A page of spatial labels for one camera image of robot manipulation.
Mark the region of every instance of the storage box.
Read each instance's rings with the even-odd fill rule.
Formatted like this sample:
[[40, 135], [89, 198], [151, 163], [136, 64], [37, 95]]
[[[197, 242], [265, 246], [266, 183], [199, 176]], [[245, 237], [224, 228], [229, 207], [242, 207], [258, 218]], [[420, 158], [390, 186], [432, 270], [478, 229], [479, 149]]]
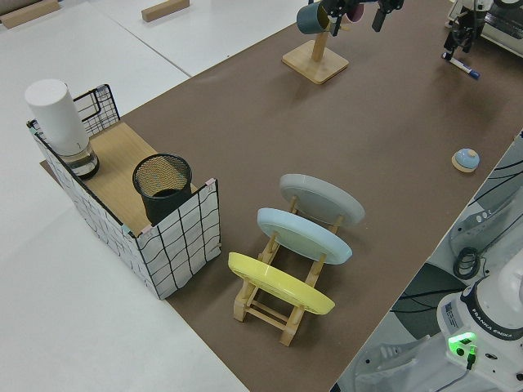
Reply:
[[151, 227], [130, 173], [155, 151], [120, 122], [108, 85], [74, 102], [100, 159], [100, 170], [90, 180], [80, 180], [65, 165], [46, 142], [36, 120], [27, 125], [56, 179], [95, 235], [164, 299], [220, 254], [218, 182], [211, 179], [199, 189], [193, 187], [187, 202]]

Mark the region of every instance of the black mesh pen holder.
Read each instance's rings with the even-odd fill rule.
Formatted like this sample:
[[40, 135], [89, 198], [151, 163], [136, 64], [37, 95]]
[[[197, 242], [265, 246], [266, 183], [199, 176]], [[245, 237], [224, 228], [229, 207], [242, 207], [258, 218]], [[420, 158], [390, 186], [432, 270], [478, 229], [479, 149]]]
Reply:
[[157, 225], [191, 196], [189, 163], [171, 154], [155, 154], [138, 163], [132, 183], [141, 195], [145, 214]]

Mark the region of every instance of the wooden base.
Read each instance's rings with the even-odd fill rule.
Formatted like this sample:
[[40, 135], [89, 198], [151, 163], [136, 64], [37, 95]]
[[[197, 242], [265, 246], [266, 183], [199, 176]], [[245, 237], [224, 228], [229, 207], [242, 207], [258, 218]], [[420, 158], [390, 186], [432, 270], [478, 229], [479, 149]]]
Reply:
[[157, 20], [189, 6], [189, 0], [167, 0], [155, 6], [141, 10], [141, 18], [146, 22]]
[[60, 10], [58, 0], [42, 0], [41, 2], [2, 15], [0, 16], [0, 21], [8, 29], [11, 29], [57, 10]]
[[315, 41], [309, 41], [283, 56], [282, 61], [316, 84], [327, 82], [342, 72], [349, 61], [328, 48], [324, 49], [320, 61], [312, 59]]

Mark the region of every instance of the yellow plate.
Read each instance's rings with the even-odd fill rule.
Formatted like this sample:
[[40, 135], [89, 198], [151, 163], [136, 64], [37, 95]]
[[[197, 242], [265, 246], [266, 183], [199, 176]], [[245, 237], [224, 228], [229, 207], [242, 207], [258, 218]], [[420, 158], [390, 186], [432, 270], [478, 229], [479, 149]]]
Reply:
[[229, 268], [261, 290], [314, 314], [327, 314], [334, 302], [305, 282], [252, 257], [229, 253]]

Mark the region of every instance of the brown tabletop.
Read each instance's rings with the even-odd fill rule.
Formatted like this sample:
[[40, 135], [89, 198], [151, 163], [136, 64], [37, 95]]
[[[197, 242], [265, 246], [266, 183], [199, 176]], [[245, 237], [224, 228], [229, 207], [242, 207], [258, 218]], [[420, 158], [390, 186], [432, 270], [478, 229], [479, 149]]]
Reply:
[[[222, 254], [168, 301], [250, 390], [328, 391], [520, 131], [523, 60], [480, 40], [463, 57], [479, 81], [443, 61], [449, 7], [406, 1], [381, 33], [367, 7], [329, 39], [350, 64], [324, 85], [281, 62], [311, 39], [293, 25], [123, 117], [186, 158], [195, 184], [219, 179]], [[464, 147], [481, 156], [469, 175], [450, 162]], [[226, 264], [230, 251], [262, 250], [257, 210], [287, 207], [285, 173], [329, 181], [367, 212], [338, 232], [354, 256], [326, 265], [316, 286], [336, 306], [306, 314], [290, 347], [269, 324], [233, 319], [241, 281]], [[285, 250], [274, 265], [303, 278], [310, 267]]]

